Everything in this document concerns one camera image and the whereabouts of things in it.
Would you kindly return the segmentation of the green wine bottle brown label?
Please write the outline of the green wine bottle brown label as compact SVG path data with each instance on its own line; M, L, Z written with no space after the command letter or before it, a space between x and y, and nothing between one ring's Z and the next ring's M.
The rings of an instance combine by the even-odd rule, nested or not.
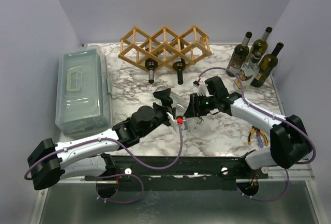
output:
M153 50L156 47L157 46L153 42L150 41L149 44L146 45L144 49L145 49L145 51L149 52L150 50ZM154 59L148 58L145 61L145 68L148 70L148 82L149 82L149 84L154 83L154 71L157 67L158 67L158 63Z

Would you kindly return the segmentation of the clear square glass bottle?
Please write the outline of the clear square glass bottle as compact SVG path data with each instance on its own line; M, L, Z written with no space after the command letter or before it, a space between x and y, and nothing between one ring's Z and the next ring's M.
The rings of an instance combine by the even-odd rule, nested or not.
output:
M240 84L239 79L235 79L233 83L233 86L237 91L240 91L242 88L247 88L256 77L260 70L259 61L261 57L262 53L260 51L256 51L251 60L243 63L239 73L237 74L242 82L242 85Z

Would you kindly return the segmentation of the clear round glass bottle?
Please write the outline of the clear round glass bottle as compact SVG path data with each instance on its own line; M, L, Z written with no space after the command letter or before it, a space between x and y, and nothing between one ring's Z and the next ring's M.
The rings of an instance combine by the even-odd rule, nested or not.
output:
M170 89L170 97L173 100L172 108L176 109L176 116L184 116L184 113L186 112L188 108L188 103L184 101L182 97L180 97L177 93L174 93L171 91L171 88L167 88L165 86L160 86L156 88L156 92L158 91L164 91L165 89ZM201 125L203 123L203 118L201 117L194 117L192 118L198 125Z

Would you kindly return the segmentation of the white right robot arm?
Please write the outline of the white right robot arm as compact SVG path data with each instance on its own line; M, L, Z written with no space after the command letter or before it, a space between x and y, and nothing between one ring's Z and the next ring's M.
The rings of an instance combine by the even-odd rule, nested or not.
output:
M288 169L312 152L312 144L298 116L286 117L259 108L242 94L229 93L220 77L209 78L205 83L209 95L190 94L185 118L206 116L218 110L250 123L269 136L268 147L244 156L245 161L238 165L241 177L250 178L261 167Z

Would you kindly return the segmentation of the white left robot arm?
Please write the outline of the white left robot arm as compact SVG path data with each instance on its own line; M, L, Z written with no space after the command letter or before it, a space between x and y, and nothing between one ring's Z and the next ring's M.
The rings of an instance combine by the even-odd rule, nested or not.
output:
M160 105L142 106L125 121L99 134L71 142L42 140L28 156L25 180L32 181L35 190L49 188L57 184L65 169L75 162L132 147L159 126L169 126L173 118L171 89L156 91L153 96L161 101Z

